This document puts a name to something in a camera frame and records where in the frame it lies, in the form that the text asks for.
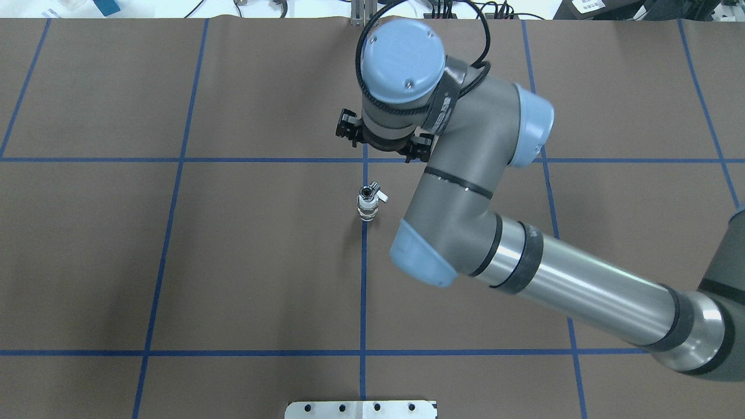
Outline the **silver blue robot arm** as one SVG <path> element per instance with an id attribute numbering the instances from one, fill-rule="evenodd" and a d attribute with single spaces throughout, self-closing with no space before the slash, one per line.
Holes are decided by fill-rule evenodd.
<path id="1" fill-rule="evenodd" d="M 421 20 L 371 19 L 354 57 L 363 95 L 356 140 L 426 163 L 389 257 L 437 287 L 460 274 L 583 321 L 700 379 L 743 381 L 743 207 L 698 287 L 684 292 L 490 210 L 506 169 L 547 143 L 552 104 L 445 53 Z"/>

